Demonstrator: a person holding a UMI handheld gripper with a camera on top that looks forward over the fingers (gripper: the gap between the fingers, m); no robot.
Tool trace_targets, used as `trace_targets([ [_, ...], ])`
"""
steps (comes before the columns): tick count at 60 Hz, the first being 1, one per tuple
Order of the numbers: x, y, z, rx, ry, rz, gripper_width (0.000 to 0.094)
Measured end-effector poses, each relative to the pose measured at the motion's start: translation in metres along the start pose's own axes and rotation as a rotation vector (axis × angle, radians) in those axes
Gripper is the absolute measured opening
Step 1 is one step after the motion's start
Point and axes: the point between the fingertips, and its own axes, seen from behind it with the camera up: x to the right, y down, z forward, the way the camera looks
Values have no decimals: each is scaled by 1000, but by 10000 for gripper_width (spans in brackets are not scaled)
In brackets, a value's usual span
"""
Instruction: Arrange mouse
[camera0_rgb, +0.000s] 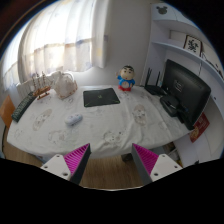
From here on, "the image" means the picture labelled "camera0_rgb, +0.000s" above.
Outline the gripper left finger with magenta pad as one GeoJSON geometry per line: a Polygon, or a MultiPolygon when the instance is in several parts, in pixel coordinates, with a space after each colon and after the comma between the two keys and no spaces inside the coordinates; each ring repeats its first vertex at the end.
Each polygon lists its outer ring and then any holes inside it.
{"type": "Polygon", "coordinates": [[[42,166],[42,169],[72,183],[79,184],[90,154],[90,144],[85,144],[66,155],[56,154],[42,166]]]}

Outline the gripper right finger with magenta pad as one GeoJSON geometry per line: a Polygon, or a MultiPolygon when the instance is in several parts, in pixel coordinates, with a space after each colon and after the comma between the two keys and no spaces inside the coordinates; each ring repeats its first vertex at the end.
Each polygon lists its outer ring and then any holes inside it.
{"type": "Polygon", "coordinates": [[[182,167],[168,155],[157,155],[151,150],[137,144],[132,144],[131,154],[144,185],[150,184],[182,169],[182,167]]]}

